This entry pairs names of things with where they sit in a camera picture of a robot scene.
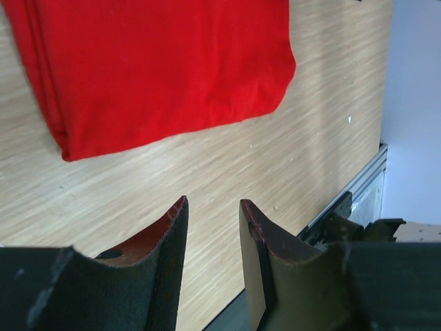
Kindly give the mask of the red t shirt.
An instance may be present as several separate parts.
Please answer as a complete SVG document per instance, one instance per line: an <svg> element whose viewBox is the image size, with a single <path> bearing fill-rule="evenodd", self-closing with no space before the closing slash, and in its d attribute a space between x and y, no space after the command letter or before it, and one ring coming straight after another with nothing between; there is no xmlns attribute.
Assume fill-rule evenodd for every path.
<svg viewBox="0 0 441 331"><path fill-rule="evenodd" d="M3 1L66 161L272 113L294 77L288 1Z"/></svg>

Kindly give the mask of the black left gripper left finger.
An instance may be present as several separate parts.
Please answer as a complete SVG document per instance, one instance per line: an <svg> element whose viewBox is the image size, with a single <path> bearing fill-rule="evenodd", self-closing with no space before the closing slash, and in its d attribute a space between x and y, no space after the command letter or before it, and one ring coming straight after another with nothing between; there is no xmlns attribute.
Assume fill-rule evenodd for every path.
<svg viewBox="0 0 441 331"><path fill-rule="evenodd" d="M2 330L174 330L189 203L89 258L72 246L1 249Z"/></svg>

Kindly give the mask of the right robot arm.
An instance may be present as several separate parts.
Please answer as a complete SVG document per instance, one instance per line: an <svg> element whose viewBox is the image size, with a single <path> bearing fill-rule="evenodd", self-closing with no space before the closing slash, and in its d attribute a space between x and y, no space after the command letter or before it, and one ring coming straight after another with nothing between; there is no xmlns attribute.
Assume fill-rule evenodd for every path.
<svg viewBox="0 0 441 331"><path fill-rule="evenodd" d="M325 243L337 241L396 242L394 234L401 225L406 223L403 219L378 219L363 226L332 214L325 223L324 240Z"/></svg>

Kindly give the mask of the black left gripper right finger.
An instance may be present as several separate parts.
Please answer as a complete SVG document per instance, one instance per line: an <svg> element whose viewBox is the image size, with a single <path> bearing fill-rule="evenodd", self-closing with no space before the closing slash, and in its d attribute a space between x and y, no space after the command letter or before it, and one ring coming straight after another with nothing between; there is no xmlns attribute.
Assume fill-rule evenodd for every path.
<svg viewBox="0 0 441 331"><path fill-rule="evenodd" d="M440 243L337 241L323 248L239 209L252 330L439 330Z"/></svg>

